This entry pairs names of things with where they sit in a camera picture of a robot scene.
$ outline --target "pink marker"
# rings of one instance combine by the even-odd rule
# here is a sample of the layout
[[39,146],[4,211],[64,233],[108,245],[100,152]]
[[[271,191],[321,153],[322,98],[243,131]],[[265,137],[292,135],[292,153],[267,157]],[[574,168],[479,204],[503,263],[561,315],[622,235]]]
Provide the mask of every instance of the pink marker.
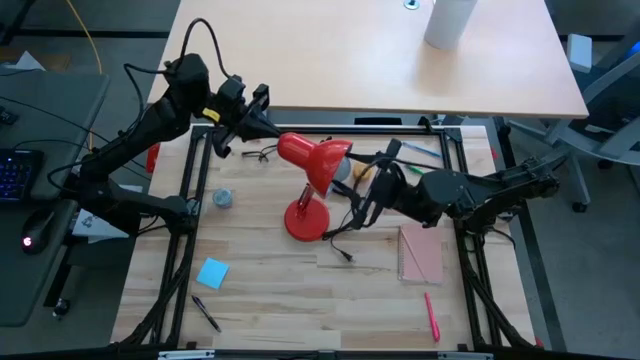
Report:
[[424,293],[424,301],[427,303],[427,310],[429,311],[429,323],[431,323],[431,331],[433,332],[433,340],[440,341],[440,329],[438,328],[438,321],[433,314],[433,307],[431,306],[431,297],[428,292]]

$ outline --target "blue sticky note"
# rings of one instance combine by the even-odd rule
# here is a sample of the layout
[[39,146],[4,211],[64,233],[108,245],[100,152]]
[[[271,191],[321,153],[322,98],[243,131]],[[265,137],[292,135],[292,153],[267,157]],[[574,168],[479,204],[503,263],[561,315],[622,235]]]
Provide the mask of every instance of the blue sticky note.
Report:
[[202,269],[200,269],[200,274],[198,274],[196,281],[214,289],[219,289],[224,277],[227,275],[227,271],[229,271],[229,265],[207,258],[204,265],[202,265]]

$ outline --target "lamp base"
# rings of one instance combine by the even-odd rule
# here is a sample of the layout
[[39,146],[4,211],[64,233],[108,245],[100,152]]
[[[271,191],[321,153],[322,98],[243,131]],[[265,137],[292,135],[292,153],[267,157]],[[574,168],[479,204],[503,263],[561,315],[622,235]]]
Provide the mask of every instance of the lamp base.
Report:
[[284,213],[284,226],[296,240],[319,240],[329,228],[329,209],[322,201],[311,198],[304,214],[300,214],[299,201],[295,200]]

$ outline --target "pink paper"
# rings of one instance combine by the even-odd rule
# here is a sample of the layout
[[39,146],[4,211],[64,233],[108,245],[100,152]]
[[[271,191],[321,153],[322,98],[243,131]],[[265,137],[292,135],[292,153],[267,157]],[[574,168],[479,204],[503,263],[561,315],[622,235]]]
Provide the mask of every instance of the pink paper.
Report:
[[441,229],[420,224],[400,227],[400,280],[442,284]]

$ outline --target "lamp shade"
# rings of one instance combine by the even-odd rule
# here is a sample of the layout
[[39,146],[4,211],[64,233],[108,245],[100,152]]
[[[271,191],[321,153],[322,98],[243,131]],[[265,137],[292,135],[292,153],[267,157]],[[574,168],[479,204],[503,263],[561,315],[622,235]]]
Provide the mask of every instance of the lamp shade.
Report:
[[331,188],[331,180],[351,145],[352,142],[348,140],[327,140],[316,144],[302,135],[286,133],[278,140],[278,155],[304,169],[309,185],[320,196],[325,197]]

